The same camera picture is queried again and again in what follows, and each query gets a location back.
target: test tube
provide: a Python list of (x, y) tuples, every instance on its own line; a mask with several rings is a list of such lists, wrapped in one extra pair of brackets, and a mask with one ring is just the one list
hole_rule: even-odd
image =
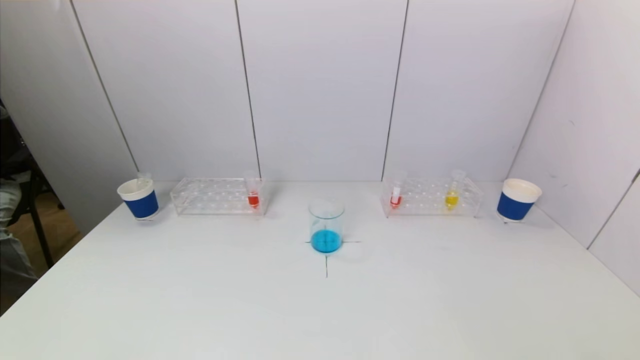
[(261, 179), (256, 176), (253, 171), (247, 171), (244, 173), (244, 186), (246, 187), (246, 195), (249, 201), (249, 206), (257, 209), (260, 205), (260, 196), (258, 191), (260, 189)]
[(462, 170), (453, 170), (451, 172), (451, 185), (444, 198), (444, 203), (449, 211), (455, 209), (458, 205), (458, 201), (460, 199), (460, 188), (462, 187), (462, 182), (465, 180), (466, 176), (467, 173)]
[(136, 189), (138, 191), (147, 187), (151, 180), (150, 172), (138, 172), (138, 180), (136, 181)]
[(391, 198), (389, 204), (392, 209), (397, 209), (402, 203), (402, 187), (406, 180), (407, 173), (405, 171), (396, 172), (391, 178)]

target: white wall panel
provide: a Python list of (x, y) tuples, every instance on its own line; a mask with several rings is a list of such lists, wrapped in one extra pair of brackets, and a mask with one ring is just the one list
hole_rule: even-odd
[(160, 180), (257, 170), (233, 0), (74, 4), (140, 170)]
[(504, 180), (572, 3), (410, 1), (385, 171)]
[(380, 180), (406, 0), (238, 0), (262, 175)]
[(84, 234), (136, 175), (68, 1), (0, 3), (0, 95)]
[(577, 1), (510, 173), (585, 247), (640, 168), (639, 44), (639, 1)]
[(640, 295), (640, 180), (631, 186), (589, 251)]

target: paper cup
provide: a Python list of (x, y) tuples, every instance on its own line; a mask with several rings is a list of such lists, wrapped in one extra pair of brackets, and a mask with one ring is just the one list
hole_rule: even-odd
[(540, 195), (542, 190), (535, 184), (521, 179), (506, 179), (498, 202), (498, 214), (505, 221), (521, 221)]
[(138, 220), (145, 220), (158, 212), (158, 200), (154, 191), (154, 181), (142, 179), (138, 189), (138, 180), (133, 179), (118, 187), (118, 194)]

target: test tube rack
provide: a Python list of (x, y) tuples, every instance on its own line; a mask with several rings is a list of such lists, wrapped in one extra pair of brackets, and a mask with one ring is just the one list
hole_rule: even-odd
[(445, 196), (451, 185), (451, 178), (425, 179), (408, 178), (404, 180), (402, 200), (397, 208), (390, 203), (393, 189), (392, 180), (384, 178), (380, 202), (387, 217), (395, 215), (442, 215), (474, 217), (480, 209), (484, 193), (468, 177), (462, 182), (458, 192), (458, 205), (448, 209)]
[(178, 215), (257, 215), (268, 206), (264, 181), (259, 182), (259, 204), (249, 205), (244, 179), (203, 179), (185, 177), (171, 192)]

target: person's leg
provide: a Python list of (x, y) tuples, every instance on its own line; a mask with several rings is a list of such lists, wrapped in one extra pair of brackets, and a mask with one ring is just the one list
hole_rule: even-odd
[(16, 298), (38, 280), (20, 240), (6, 228), (20, 196), (17, 181), (0, 179), (0, 293)]

